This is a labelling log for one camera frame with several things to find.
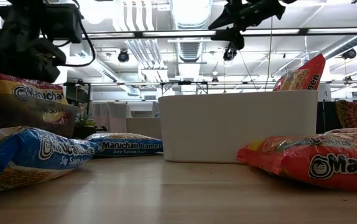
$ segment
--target white curtain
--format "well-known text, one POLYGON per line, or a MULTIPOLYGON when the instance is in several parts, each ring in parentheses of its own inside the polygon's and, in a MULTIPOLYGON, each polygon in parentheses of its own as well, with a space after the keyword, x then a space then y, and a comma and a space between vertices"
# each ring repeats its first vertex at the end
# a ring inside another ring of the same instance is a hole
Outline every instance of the white curtain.
POLYGON ((92 103, 91 117, 97 126, 105 126, 109 133, 126 133, 126 118, 131 117, 131 112, 123 103, 92 103))
POLYGON ((159 112, 159 103, 152 102, 152 116, 155 116, 155 114, 158 112, 159 112))

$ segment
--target wooden table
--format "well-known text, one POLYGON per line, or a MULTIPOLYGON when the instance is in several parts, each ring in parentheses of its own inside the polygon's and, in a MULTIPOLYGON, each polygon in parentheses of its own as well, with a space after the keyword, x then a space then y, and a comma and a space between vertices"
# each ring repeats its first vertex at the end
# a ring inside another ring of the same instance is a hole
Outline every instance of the wooden table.
POLYGON ((243 165, 93 159, 65 177, 1 192, 0 223, 357 224, 357 193, 243 165))

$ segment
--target camera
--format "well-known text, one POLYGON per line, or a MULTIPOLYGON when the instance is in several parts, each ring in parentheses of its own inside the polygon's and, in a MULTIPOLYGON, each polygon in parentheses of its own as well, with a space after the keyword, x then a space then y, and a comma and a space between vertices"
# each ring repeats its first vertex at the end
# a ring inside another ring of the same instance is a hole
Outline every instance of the camera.
POLYGON ((353 59, 357 56, 357 52, 354 49, 350 49, 341 55, 344 59, 353 59))
POLYGON ((128 50, 122 49, 121 53, 119 53, 119 55, 118 55, 118 60, 122 63, 128 62, 129 61, 128 50))
POLYGON ((224 52, 223 59, 224 61, 229 62, 231 60, 234 60, 236 54, 237 54, 237 48, 234 45, 234 43, 230 42, 224 52))

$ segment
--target black cable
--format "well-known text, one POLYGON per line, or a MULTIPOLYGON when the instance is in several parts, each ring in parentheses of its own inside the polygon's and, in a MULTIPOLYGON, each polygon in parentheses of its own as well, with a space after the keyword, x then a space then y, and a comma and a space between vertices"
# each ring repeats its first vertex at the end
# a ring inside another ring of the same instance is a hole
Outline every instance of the black cable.
POLYGON ((90 45, 91 54, 93 54, 93 59, 91 59, 90 62, 81 64, 81 65, 65 64, 65 65, 62 65, 62 66, 66 66, 66 67, 84 67, 84 66, 91 65, 91 64, 96 60, 96 50, 94 49, 94 46, 93 46, 93 44, 91 43, 91 40, 90 40, 90 38, 89 38, 89 35, 87 34, 87 32, 86 32, 86 30, 85 30, 85 27, 83 26, 83 23, 81 22, 81 20, 79 21, 79 25, 80 25, 80 28, 81 28, 82 31, 83 31, 83 34, 85 35, 85 38, 86 38, 87 42, 88 42, 89 45, 90 45))
POLYGON ((79 2, 77 1, 77 0, 72 0, 75 4, 76 4, 76 6, 78 6, 78 9, 80 9, 80 4, 79 4, 79 2))
POLYGON ((271 47, 272 47, 272 22, 273 22, 273 18, 271 18, 270 51, 269 51, 269 55, 268 55, 267 80, 266 80, 266 86, 264 87, 264 91, 267 91, 268 79, 270 77, 271 47))
POLYGON ((65 43, 63 43, 62 45, 56 45, 56 47, 63 47, 63 46, 66 46, 68 44, 70 44, 71 41, 70 40, 67 40, 65 43))

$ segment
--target blue ramen package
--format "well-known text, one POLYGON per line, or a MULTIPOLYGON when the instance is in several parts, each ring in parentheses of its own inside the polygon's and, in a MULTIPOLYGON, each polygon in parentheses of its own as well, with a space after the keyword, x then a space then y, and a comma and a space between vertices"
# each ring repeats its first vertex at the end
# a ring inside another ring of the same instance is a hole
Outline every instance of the blue ramen package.
POLYGON ((96 147, 37 128, 0 129, 0 191, 65 175, 89 161, 96 147))
POLYGON ((86 140, 98 145, 96 156, 148 156, 163 152, 159 139, 130 133, 97 133, 86 140))

